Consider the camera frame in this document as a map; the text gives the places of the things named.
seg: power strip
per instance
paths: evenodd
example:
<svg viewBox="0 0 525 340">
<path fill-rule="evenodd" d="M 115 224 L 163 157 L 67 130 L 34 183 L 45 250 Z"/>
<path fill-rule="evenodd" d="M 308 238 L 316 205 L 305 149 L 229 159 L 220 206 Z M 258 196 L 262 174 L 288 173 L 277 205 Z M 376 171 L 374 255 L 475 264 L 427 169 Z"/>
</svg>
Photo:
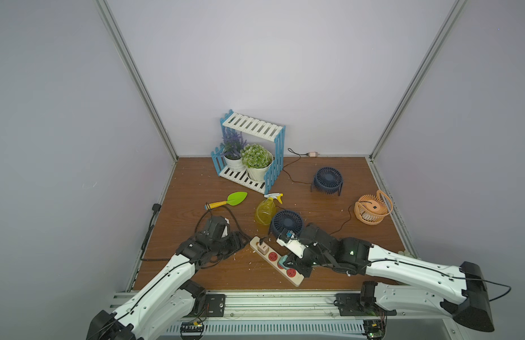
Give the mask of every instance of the power strip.
<svg viewBox="0 0 525 340">
<path fill-rule="evenodd" d="M 263 244 L 259 245 L 260 238 L 258 236 L 255 236 L 251 242 L 249 242 L 249 246 L 257 252 L 260 256 L 262 256 L 263 259 L 266 260 L 266 262 L 270 263 L 274 269 L 279 271 L 281 275 L 285 276 L 289 282 L 295 285 L 295 287 L 300 286 L 302 283 L 302 280 L 304 280 L 304 276 L 302 274 L 299 274 L 295 269 L 289 268 L 284 269 L 282 266 L 278 264 L 278 261 L 280 261 L 281 255 L 278 254 L 276 250 L 273 250 L 268 246 L 266 243 L 263 242 Z"/>
</svg>

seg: blue picket fence shelf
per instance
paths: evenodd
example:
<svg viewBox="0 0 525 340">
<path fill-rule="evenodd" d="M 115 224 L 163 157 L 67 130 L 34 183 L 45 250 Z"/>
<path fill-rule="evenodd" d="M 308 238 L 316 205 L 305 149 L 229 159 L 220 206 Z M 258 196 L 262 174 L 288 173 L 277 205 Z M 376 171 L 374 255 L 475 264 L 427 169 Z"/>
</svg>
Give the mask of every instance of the blue picket fence shelf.
<svg viewBox="0 0 525 340">
<path fill-rule="evenodd" d="M 221 131 L 225 134 L 225 129 L 234 129 L 245 134 L 249 134 L 262 139 L 270 140 L 275 144 L 274 162 L 268 168 L 264 175 L 264 180 L 256 182 L 251 180 L 248 176 L 247 170 L 232 171 L 225 162 L 223 156 L 223 147 L 216 147 L 215 151 L 211 152 L 211 159 L 215 166 L 217 174 L 227 180 L 231 180 L 238 184 L 248 187 L 261 194 L 268 194 L 270 188 L 274 185 L 276 179 L 283 170 L 283 148 L 285 141 L 285 126 L 279 126 L 263 120 L 248 117 L 230 110 L 225 114 L 225 118 L 221 118 Z"/>
</svg>

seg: white flower pot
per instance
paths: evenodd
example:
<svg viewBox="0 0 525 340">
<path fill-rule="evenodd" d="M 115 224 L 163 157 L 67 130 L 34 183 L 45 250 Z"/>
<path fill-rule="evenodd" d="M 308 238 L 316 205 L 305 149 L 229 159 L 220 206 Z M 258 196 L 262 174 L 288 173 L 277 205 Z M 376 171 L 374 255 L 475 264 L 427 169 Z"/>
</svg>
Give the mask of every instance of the white flower pot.
<svg viewBox="0 0 525 340">
<path fill-rule="evenodd" d="M 225 157 L 226 164 L 232 171 L 244 171 L 245 165 L 242 164 L 242 159 L 239 160 L 229 160 Z"/>
<path fill-rule="evenodd" d="M 268 167 L 263 167 L 262 169 L 256 169 L 254 167 L 248 167 L 247 168 L 247 173 L 249 174 L 249 178 L 251 178 L 252 180 L 254 180 L 256 182 L 260 182 L 261 180 L 264 180 L 264 174 L 268 171 L 268 169 L 270 168 L 272 163 L 270 163 L 268 165 Z"/>
</svg>

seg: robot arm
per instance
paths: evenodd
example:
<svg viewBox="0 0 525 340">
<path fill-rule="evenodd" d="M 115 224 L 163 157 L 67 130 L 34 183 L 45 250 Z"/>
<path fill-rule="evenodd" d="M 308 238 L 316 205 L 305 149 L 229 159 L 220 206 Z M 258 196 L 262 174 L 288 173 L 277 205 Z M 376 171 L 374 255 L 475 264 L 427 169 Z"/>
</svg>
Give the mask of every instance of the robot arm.
<svg viewBox="0 0 525 340">
<path fill-rule="evenodd" d="M 132 299 L 111 314 L 98 313 L 90 323 L 87 340 L 154 340 L 173 321 L 191 312 L 199 315 L 205 305 L 205 289 L 192 282 L 191 277 L 212 257 L 224 260 L 248 241 L 241 232 L 231 232 L 227 219 L 212 216 L 204 230 L 183 242 L 164 268 Z"/>
<path fill-rule="evenodd" d="M 386 277 L 412 286 L 405 289 L 407 286 L 364 282 L 358 306 L 361 310 L 437 310 L 465 327 L 494 330 L 484 278 L 474 263 L 464 262 L 457 267 L 425 262 L 360 239 L 337 240 L 314 224 L 299 235 L 284 231 L 277 241 L 291 251 L 280 264 L 305 277 L 310 276 L 313 267 L 321 266 L 347 275 Z"/>
</svg>

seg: fan handle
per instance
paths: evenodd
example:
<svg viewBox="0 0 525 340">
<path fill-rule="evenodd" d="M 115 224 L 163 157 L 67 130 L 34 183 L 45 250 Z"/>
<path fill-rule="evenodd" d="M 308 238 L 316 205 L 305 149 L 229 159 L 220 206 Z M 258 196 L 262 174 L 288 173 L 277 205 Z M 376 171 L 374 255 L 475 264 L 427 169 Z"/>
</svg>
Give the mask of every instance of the fan handle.
<svg viewBox="0 0 525 340">
<path fill-rule="evenodd" d="M 389 196 L 387 196 L 383 191 L 381 190 L 378 190 L 376 191 L 376 197 L 378 197 L 380 200 L 382 200 L 382 196 L 385 196 L 385 198 L 387 199 L 387 201 L 389 202 L 389 205 L 391 206 L 389 208 L 389 212 L 387 214 L 385 214 L 384 216 L 387 216 L 389 214 L 391 214 L 391 212 L 393 211 L 393 201 L 389 198 Z"/>
</svg>

